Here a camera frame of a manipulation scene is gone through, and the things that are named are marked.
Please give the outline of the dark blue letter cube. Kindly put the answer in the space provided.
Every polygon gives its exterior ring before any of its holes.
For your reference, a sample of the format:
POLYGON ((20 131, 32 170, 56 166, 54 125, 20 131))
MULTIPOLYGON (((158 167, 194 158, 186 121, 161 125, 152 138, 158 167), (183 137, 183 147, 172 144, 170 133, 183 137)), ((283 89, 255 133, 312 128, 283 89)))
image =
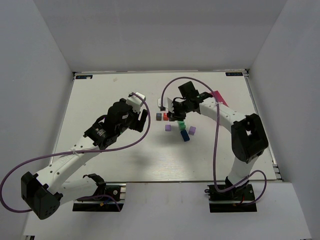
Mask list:
POLYGON ((162 113, 160 113, 160 112, 157 112, 157 113, 156 113, 156 120, 157 120, 157 121, 161 121, 161 120, 162 120, 162 117, 163 117, 162 113))

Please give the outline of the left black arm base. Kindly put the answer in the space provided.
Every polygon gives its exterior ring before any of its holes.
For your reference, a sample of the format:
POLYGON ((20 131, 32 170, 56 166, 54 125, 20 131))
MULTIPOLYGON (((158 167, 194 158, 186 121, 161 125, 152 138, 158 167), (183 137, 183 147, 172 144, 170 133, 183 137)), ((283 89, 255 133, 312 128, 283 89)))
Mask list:
POLYGON ((119 213, 125 203, 126 184, 110 183, 96 191, 92 197, 73 202, 73 212, 119 213))

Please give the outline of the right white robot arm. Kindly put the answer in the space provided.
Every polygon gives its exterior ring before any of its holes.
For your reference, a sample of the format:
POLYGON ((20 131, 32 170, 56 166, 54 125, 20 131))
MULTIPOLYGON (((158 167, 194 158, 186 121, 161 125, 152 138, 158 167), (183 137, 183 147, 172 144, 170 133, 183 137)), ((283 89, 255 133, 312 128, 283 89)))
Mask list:
POLYGON ((219 194, 235 194, 249 183, 255 173, 253 166, 268 148, 269 142, 261 118, 256 113, 250 115, 235 111, 219 100, 211 88, 200 93, 193 85, 195 78, 178 87, 180 96, 174 99, 160 99, 160 108, 168 111, 170 121, 183 121, 188 113, 194 112, 216 122, 213 160, 217 160, 220 127, 231 134, 231 149, 234 161, 225 179, 225 188, 214 188, 219 194))

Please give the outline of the pink plastic box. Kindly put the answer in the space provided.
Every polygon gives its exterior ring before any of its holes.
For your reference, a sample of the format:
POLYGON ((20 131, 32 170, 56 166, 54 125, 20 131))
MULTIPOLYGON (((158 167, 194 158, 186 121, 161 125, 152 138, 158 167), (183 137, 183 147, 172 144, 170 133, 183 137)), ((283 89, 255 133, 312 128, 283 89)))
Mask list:
POLYGON ((226 101, 224 100, 224 98, 218 90, 215 90, 213 93, 211 93, 211 95, 215 98, 217 102, 220 102, 225 106, 228 106, 228 104, 226 103, 226 101))

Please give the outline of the red wood cube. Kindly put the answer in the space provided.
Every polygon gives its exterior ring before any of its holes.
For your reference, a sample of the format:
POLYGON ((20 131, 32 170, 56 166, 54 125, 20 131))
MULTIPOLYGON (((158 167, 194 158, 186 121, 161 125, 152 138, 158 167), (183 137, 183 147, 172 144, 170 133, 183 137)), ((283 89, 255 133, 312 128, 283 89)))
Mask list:
POLYGON ((168 121, 169 120, 169 117, 166 113, 163 113, 163 120, 164 121, 168 121))

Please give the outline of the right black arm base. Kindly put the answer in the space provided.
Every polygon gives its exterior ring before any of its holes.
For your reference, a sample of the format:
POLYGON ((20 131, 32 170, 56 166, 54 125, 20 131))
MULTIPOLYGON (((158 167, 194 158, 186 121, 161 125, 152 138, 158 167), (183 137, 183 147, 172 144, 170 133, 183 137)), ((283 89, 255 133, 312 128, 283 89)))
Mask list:
POLYGON ((227 192, 218 192, 215 186, 208 185, 204 193, 209 198, 210 213, 253 213, 257 212, 256 197, 251 184, 233 188, 227 192))

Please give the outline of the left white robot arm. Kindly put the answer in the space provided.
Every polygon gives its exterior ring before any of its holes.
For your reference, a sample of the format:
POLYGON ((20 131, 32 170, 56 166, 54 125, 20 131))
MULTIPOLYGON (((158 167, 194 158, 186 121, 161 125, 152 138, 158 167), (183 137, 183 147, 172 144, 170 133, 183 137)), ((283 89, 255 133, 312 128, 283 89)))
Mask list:
POLYGON ((60 205, 74 200, 106 198, 106 182, 95 173, 82 179, 67 179, 90 159, 117 141, 127 129, 141 133, 148 116, 148 109, 141 109, 146 97, 139 92, 115 102, 107 114, 97 118, 79 141, 49 166, 35 174, 21 177, 21 196, 41 220, 53 215, 60 205))

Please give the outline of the blue rectangular wood block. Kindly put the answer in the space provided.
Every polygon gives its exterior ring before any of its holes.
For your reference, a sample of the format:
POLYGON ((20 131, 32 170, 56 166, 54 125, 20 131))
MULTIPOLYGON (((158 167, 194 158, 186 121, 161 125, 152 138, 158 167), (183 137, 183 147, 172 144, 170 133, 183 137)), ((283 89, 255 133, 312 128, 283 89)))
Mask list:
POLYGON ((180 134, 181 134, 182 139, 183 139, 184 142, 187 142, 187 141, 190 140, 189 134, 188 134, 188 132, 187 132, 185 129, 184 129, 184 130, 181 130, 181 131, 180 131, 180 134))

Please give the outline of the green stepped wood block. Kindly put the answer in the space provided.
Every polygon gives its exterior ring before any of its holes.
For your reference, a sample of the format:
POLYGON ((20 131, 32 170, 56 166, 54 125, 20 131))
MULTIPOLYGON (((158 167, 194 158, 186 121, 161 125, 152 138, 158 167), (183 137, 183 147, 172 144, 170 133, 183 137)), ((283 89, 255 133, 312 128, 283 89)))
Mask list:
POLYGON ((186 124, 184 121, 178 121, 177 124, 180 131, 184 131, 186 129, 186 124))

